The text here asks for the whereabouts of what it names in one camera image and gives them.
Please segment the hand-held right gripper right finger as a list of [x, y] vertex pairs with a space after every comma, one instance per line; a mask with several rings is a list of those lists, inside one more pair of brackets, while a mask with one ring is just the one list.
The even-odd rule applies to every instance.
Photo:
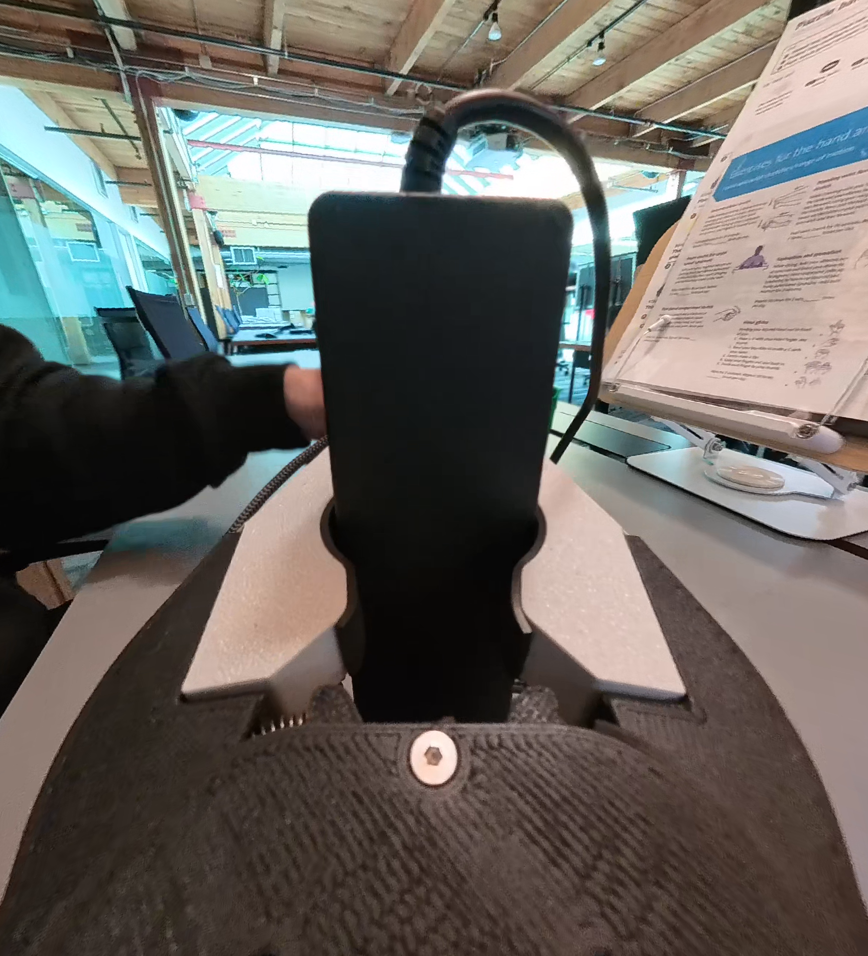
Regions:
[[521, 681], [546, 688], [561, 716], [592, 716], [605, 698], [686, 698], [679, 668], [619, 523], [559, 465], [544, 462], [538, 532], [512, 580], [530, 637]]

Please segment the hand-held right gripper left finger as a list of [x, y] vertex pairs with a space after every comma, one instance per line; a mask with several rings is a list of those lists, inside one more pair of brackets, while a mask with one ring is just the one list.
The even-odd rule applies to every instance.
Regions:
[[236, 532], [183, 699], [259, 694], [275, 718], [300, 718], [320, 688], [343, 683], [356, 586], [332, 544], [332, 505], [330, 455], [320, 450]]

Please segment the person's left forearm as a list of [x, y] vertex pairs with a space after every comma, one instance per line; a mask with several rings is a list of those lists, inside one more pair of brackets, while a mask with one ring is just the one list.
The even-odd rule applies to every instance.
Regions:
[[48, 361], [0, 324], [0, 548], [176, 508], [253, 453], [305, 447], [284, 408], [286, 365], [205, 354], [114, 380]]

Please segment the person's left hand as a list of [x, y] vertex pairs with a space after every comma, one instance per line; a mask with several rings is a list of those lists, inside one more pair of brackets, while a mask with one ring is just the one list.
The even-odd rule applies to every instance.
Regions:
[[283, 393], [285, 412], [306, 439], [324, 438], [328, 427], [321, 370], [286, 365]]

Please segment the printed paper sheet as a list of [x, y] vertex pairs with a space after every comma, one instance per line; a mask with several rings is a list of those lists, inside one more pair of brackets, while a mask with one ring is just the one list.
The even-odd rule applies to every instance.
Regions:
[[791, 19], [604, 382], [868, 423], [868, 2]]

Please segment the black monitor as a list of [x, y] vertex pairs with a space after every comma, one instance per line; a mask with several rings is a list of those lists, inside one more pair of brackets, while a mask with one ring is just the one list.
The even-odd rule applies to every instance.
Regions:
[[679, 221], [691, 200], [691, 196], [681, 196], [632, 213], [637, 255], [640, 258], [647, 257], [661, 236]]

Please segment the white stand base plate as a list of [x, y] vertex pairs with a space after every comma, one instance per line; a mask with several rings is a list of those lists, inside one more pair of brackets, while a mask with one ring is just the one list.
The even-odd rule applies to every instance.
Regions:
[[857, 472], [793, 456], [793, 465], [727, 448], [695, 425], [670, 423], [684, 448], [631, 456], [627, 465], [774, 532], [834, 542], [868, 532], [868, 488]]

